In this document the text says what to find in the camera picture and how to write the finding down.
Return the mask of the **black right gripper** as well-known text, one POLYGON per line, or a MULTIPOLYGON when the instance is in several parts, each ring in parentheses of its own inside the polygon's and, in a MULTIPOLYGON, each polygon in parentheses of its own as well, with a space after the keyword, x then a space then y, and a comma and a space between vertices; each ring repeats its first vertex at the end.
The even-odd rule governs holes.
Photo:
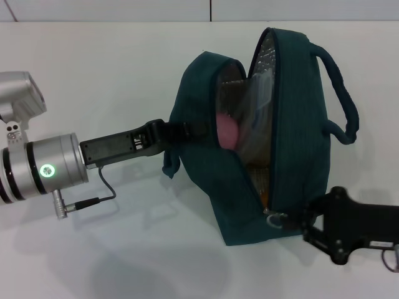
POLYGON ((391 250, 398 258, 398 206, 354 201, 343 187, 283 211, 283 230, 304 230, 304 241, 345 265, 357 249, 391 250), (313 226, 323 216, 323 231, 313 226))

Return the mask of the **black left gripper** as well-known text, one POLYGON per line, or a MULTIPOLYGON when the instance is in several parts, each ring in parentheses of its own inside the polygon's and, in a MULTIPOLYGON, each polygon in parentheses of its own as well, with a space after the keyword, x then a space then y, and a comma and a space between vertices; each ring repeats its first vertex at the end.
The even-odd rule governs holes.
POLYGON ((209 135, 207 122, 165 123, 153 120, 134 130, 80 142, 84 164, 88 169, 99 168, 128 159, 156 156, 171 156, 174 147, 169 143, 191 143, 202 141, 209 135))

